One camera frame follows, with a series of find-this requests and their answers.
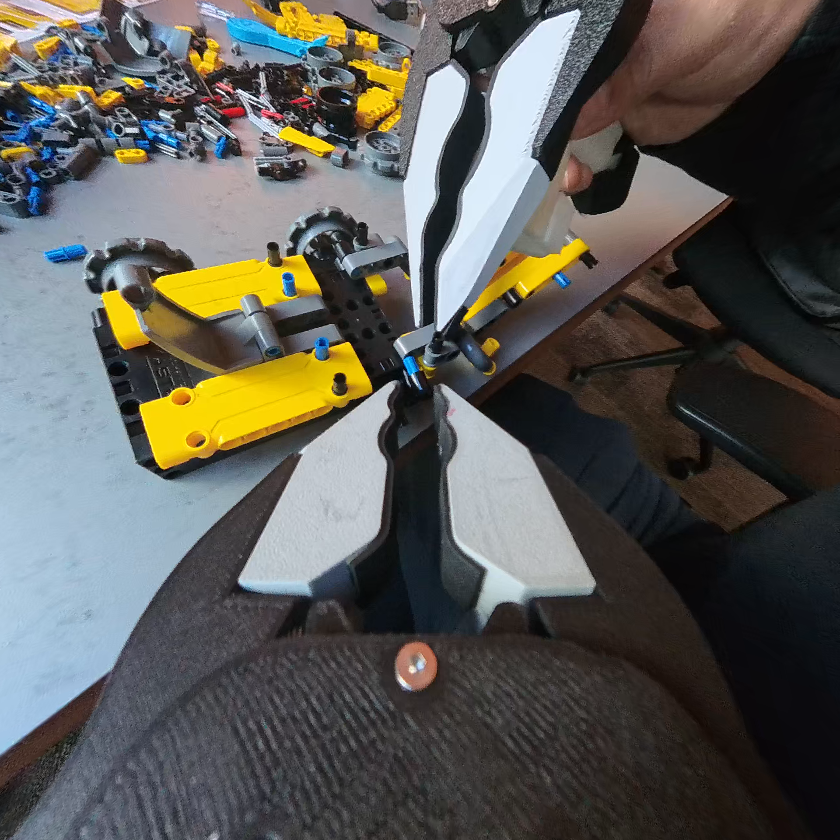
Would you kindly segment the yellow black brick vehicle model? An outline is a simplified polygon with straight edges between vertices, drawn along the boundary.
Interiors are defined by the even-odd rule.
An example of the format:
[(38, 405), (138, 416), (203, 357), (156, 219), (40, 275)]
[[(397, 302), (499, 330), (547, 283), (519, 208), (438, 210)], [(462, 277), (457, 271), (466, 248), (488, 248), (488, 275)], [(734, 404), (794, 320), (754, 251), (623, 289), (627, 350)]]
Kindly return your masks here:
[(426, 374), (455, 360), (496, 370), (488, 329), (567, 270), (597, 261), (567, 234), (545, 257), (512, 251), (442, 338), (401, 332), (382, 304), (386, 276), (408, 279), (407, 248), (338, 206), (305, 213), (266, 257), (195, 268), (155, 238), (92, 251), (83, 279), (101, 362), (136, 462), (174, 478), (402, 382), (411, 354)]

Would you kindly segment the pile of loose brick parts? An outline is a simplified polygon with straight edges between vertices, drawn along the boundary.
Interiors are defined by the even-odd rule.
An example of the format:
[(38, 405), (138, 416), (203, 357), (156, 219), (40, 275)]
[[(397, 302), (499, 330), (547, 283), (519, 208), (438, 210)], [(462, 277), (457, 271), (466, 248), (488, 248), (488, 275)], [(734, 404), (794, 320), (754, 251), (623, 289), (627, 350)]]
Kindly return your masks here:
[(297, 179), (308, 158), (359, 156), (394, 176), (413, 49), (301, 2), (196, 2), (194, 25), (147, 2), (2, 2), (2, 215), (37, 217), (49, 191), (101, 158), (240, 156), (259, 134), (258, 176)]

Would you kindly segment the person's right hand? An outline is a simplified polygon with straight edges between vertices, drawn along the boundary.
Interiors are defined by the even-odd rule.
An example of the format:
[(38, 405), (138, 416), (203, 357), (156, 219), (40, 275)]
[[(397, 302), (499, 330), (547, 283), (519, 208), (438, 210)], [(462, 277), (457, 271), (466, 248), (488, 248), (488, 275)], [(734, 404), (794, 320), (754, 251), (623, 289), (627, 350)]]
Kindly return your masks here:
[(616, 123), (673, 144), (721, 116), (783, 58), (820, 2), (652, 2), (626, 57), (583, 106), (574, 141)]

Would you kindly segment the person's right forearm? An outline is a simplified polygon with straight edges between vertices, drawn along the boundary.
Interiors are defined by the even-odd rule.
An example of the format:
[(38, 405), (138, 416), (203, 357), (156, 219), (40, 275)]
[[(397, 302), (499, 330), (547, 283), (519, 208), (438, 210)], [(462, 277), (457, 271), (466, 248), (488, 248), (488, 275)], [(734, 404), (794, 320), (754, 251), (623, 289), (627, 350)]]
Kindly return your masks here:
[(839, 327), (839, 2), (820, 2), (783, 58), (686, 140), (641, 151), (731, 196), (783, 293)]

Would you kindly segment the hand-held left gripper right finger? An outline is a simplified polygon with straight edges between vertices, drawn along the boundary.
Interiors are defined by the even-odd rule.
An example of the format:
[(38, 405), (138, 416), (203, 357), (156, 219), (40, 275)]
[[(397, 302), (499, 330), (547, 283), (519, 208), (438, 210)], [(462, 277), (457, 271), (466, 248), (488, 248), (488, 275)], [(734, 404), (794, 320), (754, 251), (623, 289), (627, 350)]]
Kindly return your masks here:
[(437, 387), (440, 573), (475, 626), (503, 604), (592, 595), (595, 578), (530, 451)]

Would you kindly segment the grey desk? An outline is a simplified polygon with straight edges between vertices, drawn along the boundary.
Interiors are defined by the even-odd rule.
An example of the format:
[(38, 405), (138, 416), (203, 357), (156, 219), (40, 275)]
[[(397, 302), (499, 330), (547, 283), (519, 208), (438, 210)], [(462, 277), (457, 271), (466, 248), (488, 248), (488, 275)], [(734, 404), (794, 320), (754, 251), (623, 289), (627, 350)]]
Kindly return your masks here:
[(149, 236), (214, 266), (264, 256), (325, 205), (406, 239), (399, 181), (309, 166), (278, 184), (245, 157), (107, 159), (59, 185), (46, 215), (2, 221), (2, 777), (89, 714), (91, 688), (194, 542), (340, 417), (173, 480), (139, 467), (91, 333), (97, 299), (78, 264), (44, 251)]

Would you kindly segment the black chair base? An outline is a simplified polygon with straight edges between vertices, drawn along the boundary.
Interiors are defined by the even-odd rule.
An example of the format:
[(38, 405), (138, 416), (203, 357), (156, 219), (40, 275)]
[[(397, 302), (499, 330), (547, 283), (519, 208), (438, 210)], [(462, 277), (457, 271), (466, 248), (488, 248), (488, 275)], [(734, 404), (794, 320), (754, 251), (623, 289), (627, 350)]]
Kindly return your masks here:
[(791, 244), (751, 239), (748, 217), (730, 204), (674, 250), (667, 288), (688, 287), (718, 320), (714, 329), (670, 316), (641, 299), (617, 296), (605, 311), (632, 309), (679, 342), (665, 351), (574, 367), (570, 382), (609, 371), (675, 367), (670, 412), (699, 438), (699, 458), (674, 458), (685, 480), (709, 469), (716, 449), (786, 498), (838, 487), (838, 414), (811, 397), (749, 370), (736, 355), (750, 347), (766, 361), (838, 399), (838, 288), (803, 265)]

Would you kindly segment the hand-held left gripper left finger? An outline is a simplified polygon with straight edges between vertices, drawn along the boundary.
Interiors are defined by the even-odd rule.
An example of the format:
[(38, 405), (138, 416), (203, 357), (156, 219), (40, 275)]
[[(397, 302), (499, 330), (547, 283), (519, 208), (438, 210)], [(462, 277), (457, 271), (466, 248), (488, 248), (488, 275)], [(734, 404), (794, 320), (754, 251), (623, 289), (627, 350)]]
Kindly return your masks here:
[(395, 389), (383, 387), (315, 437), (240, 573), (247, 592), (355, 597), (390, 528)]

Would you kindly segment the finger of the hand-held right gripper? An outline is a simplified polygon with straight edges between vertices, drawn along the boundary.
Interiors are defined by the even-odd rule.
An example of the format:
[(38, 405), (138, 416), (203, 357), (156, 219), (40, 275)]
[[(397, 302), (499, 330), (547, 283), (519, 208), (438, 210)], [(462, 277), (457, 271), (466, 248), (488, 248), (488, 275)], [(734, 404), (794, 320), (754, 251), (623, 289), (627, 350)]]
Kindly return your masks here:
[(482, 143), (437, 263), (438, 329), (480, 294), (549, 189), (553, 176), (533, 144), (580, 18), (568, 11), (540, 20), (492, 74)]
[(474, 158), (474, 95), (454, 59), (425, 80), (403, 183), (415, 322), (445, 329), (465, 298), (449, 291), (450, 264), (468, 239), (464, 191)]

